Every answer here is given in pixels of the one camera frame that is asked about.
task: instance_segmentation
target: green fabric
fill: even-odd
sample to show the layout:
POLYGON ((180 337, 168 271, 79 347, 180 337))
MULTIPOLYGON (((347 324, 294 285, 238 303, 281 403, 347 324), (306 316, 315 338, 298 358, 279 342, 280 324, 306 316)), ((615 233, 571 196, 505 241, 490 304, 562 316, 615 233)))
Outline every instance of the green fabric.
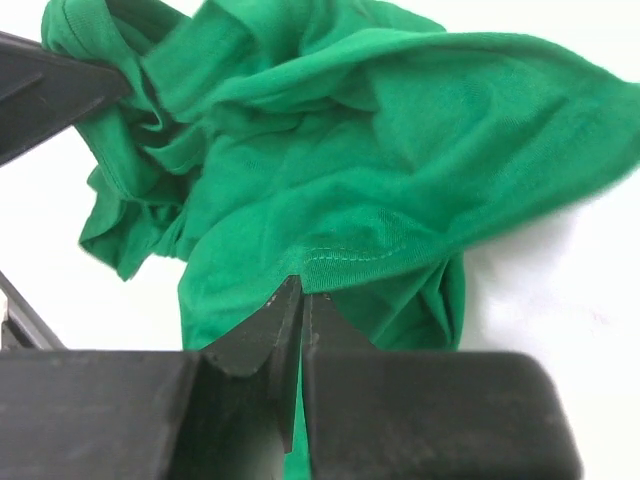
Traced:
MULTIPOLYGON (((289 274, 382 348, 455 348, 462 252, 637 166, 640 90, 524 35, 447 33, 371 0, 51 0, 46 48, 134 93, 78 130, 81 245, 130 278, 188 261, 185 348, 289 274)), ((304 421, 287 480, 309 478, 304 421)))

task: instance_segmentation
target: fabric fold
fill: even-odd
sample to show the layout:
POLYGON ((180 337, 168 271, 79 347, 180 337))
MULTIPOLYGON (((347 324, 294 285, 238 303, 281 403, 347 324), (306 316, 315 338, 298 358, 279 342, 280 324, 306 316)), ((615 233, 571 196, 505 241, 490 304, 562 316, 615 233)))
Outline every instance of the fabric fold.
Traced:
MULTIPOLYGON (((637 168, 640 89, 527 35, 447 33, 373 0, 51 0, 45 47, 134 93, 78 125, 81 243, 132 276, 188 260, 185 348, 288 275, 379 347, 456 348, 465 249, 637 168)), ((304 416, 287 479, 308 477, 304 416)))

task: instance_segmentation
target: white background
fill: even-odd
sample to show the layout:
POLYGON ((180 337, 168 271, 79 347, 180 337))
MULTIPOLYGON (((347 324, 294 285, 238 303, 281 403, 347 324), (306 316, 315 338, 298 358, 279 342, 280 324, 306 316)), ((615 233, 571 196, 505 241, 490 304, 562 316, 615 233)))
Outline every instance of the white background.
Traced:
MULTIPOLYGON (((0 31, 39 40, 45 3, 0 2, 0 31)), ((192 13, 200 2, 169 3, 192 13)), ((541 36, 640 81, 638 0, 399 3, 451 31, 541 36)), ((153 258, 125 284, 77 247, 93 166, 69 130, 0 170, 0 270, 70 348, 179 349, 183 265, 153 258)), ((640 479, 639 207, 636 174, 467 256, 463 347, 524 351, 546 366, 586 480, 640 479)))

